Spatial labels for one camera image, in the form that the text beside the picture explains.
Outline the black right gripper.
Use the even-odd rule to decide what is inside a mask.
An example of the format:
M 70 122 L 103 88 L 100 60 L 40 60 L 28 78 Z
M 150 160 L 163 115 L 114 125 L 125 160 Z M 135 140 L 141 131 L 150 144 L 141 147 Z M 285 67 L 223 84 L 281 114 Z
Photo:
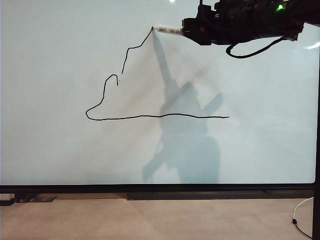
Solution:
M 219 15 L 218 11 L 204 11 L 197 13 L 198 18 L 184 18 L 182 20 L 183 36 L 200 46 L 222 45 L 219 33 L 221 28 L 218 26 Z M 199 33 L 194 29 L 188 29 L 199 25 Z

